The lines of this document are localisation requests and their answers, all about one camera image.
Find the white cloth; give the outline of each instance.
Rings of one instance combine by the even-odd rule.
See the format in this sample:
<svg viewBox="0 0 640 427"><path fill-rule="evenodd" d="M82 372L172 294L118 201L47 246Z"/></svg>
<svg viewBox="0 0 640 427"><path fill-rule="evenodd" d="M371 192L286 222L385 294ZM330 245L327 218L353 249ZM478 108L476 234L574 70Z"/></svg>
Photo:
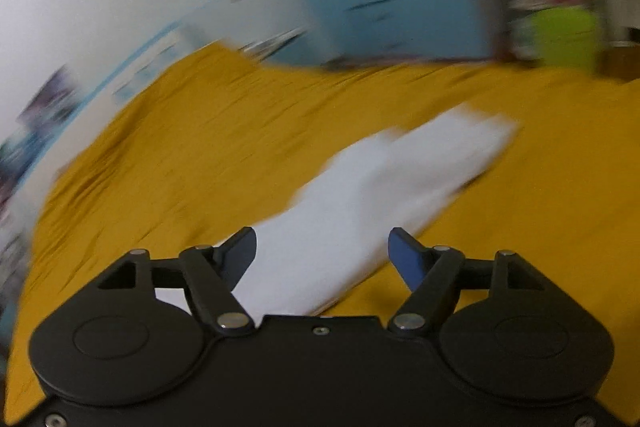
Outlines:
<svg viewBox="0 0 640 427"><path fill-rule="evenodd" d="M514 130L460 106L407 134L388 130L347 147L289 210L254 225L255 260L233 294L257 323L321 312L384 263L393 227L428 225Z"/></svg>

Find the lime green bin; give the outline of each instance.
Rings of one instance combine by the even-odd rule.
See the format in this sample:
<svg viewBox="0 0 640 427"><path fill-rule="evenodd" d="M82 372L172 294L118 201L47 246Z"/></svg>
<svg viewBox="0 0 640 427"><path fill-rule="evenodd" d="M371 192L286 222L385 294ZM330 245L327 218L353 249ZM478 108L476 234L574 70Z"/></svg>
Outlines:
<svg viewBox="0 0 640 427"><path fill-rule="evenodd" d="M583 8L551 8L532 16L536 48L544 66L596 70L598 20Z"/></svg>

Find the blue stripe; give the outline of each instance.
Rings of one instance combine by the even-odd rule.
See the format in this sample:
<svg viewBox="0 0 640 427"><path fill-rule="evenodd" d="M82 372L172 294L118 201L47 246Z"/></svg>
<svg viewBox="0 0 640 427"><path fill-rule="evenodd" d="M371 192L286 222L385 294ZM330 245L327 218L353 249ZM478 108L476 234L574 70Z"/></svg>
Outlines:
<svg viewBox="0 0 640 427"><path fill-rule="evenodd" d="M98 86L91 93L89 93L89 95L84 97L84 99L82 100L82 102L80 102L78 107L76 107L73 113L69 115L69 118L65 121L65 123L63 123L62 126L60 126L60 128L58 129L58 131L49 140L47 140L47 144L44 146L42 151L40 151L40 153L36 156L36 159L34 159L33 163L22 175L22 177L20 178L20 181L18 181L17 185L15 186L15 190L18 190L20 187L22 187L22 185L24 185L24 182L33 172L33 169L36 167L36 165L40 163L40 160L42 160L43 156L46 155L47 152L49 152L49 149L51 149L52 145L56 142L56 140L60 137L60 135L62 135L62 133L65 132L65 129L69 125L71 125L71 123L78 117L78 115L82 112L82 110L87 105L89 105L96 96L98 96L98 93L100 93L105 87L107 87L112 80L114 80L120 73L122 73L125 70L125 68L127 68L127 66L129 66L134 60L140 57L140 55L146 52L155 42L157 42L159 39L161 39L168 33L172 32L179 26L180 26L179 22L172 22L171 24L169 24L161 32L156 34L154 37L152 37L147 42L145 42L145 44L139 47L135 52L133 52L133 54L129 56L129 58L127 58L115 70L113 70L113 73L111 73L109 76L107 76L107 78L101 81L101 83L98 84Z"/></svg>

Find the bed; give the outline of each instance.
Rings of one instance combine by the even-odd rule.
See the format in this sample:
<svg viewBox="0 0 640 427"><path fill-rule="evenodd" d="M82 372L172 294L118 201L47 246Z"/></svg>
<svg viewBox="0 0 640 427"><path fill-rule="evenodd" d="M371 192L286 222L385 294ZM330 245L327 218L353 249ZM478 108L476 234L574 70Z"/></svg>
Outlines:
<svg viewBox="0 0 640 427"><path fill-rule="evenodd" d="M350 71L260 66L211 44L139 94L70 165L34 230L5 418L42 392L27 343L47 314L131 248L216 243L276 214L332 155L466 102L520 124L494 167L419 237L490 259L523 255L609 329L600 400L640 417L640 84L569 70L430 64ZM408 290L385 266L328 314L383 320ZM463 296L460 305L478 296Z"/></svg>

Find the circular cover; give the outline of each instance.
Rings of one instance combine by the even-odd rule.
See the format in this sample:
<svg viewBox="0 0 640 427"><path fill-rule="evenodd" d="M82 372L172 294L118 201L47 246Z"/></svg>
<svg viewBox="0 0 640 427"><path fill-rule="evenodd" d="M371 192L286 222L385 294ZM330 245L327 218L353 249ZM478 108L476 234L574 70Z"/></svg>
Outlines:
<svg viewBox="0 0 640 427"><path fill-rule="evenodd" d="M84 405L128 405L170 389L190 370L204 345L197 322L128 293L72 298L35 330L31 365L46 389Z"/></svg>
<svg viewBox="0 0 640 427"><path fill-rule="evenodd" d="M511 291L453 314L440 330L450 367L472 386L518 401L560 401L597 390L613 360L609 333L577 305Z"/></svg>

